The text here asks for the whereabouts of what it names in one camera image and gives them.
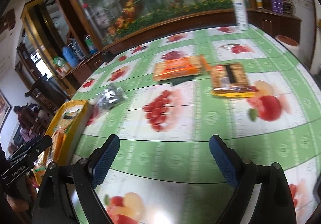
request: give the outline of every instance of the orange snack package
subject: orange snack package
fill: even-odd
[[[187,56],[156,63],[154,67],[154,81],[175,77],[198,75],[202,72],[202,63],[198,56]]]
[[[203,64],[203,67],[205,68],[206,72],[211,73],[211,66],[205,60],[204,55],[200,55],[200,59],[201,59],[201,62]]]

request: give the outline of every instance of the blue bottle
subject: blue bottle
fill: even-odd
[[[64,46],[62,48],[62,54],[72,68],[76,67],[79,64],[79,60],[78,58],[76,58],[71,47]]]

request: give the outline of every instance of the white wall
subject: white wall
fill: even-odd
[[[16,105],[23,106],[28,102],[34,103],[35,101],[31,97],[26,98],[24,96],[24,94],[28,92],[28,88],[21,81],[20,77],[14,70],[13,65],[7,67],[7,69],[1,75],[0,89],[5,98],[8,100],[9,104],[12,106],[12,110],[10,111],[6,121],[4,122],[3,128],[0,133],[1,147],[6,151],[13,130],[18,123],[18,117],[13,112],[13,107]]]
[[[295,16],[302,19],[301,33],[300,33],[300,46],[299,59],[301,62],[308,64],[314,49],[314,11],[313,0],[304,0],[301,3],[298,0],[292,0],[296,12]]]
[[[0,42],[0,60],[7,60],[7,68],[0,76],[0,89],[12,107],[16,105],[22,106],[28,102],[34,103],[32,98],[26,98],[24,96],[24,94],[28,92],[28,89],[14,70],[17,53],[16,48],[22,32],[22,21],[20,16],[25,3],[28,1],[31,0],[11,0],[9,2],[5,12],[12,8],[14,9],[16,25],[11,31],[3,32],[6,33],[6,37]],[[7,149],[9,140],[17,123],[17,115],[12,109],[0,132],[0,142],[3,150]]]

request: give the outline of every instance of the yellow tray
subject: yellow tray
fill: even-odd
[[[65,137],[63,139],[63,143],[61,145],[60,154],[58,156],[58,160],[56,163],[59,166],[68,165],[70,162],[73,152],[76,149],[76,146],[79,142],[79,139],[86,127],[86,124],[92,114],[92,106],[89,104],[87,100],[73,100],[67,103],[64,103],[62,107],[58,110],[55,114],[54,118],[52,119],[47,131],[45,134],[52,136],[54,133],[54,129],[58,124],[59,120],[65,113],[65,111],[69,108],[79,106],[81,111],[78,115],[73,119],[72,123],[70,124],[68,130],[65,132]],[[44,158],[47,160],[48,153],[50,151],[49,147],[47,150],[44,151]],[[39,170],[34,172],[35,178],[37,183],[40,185],[43,175],[45,174],[46,170]]]

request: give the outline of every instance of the fruit print tablecloth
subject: fruit print tablecloth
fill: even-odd
[[[206,73],[174,87],[152,80],[155,63],[200,54],[211,65],[242,63],[259,94],[251,99],[214,97]],[[282,165],[298,223],[315,209],[321,91],[304,66],[263,31],[254,26],[243,32],[209,28],[134,47],[100,66],[74,99],[92,100],[110,82],[124,89],[128,101],[91,118],[74,159],[88,157],[110,134],[121,139],[118,155],[97,188],[115,224],[214,223],[233,189],[210,154],[213,134],[242,158]],[[170,94],[163,118],[151,123],[144,106],[164,93]],[[259,188],[255,186],[242,223],[251,217]],[[87,223],[79,204],[76,209]]]

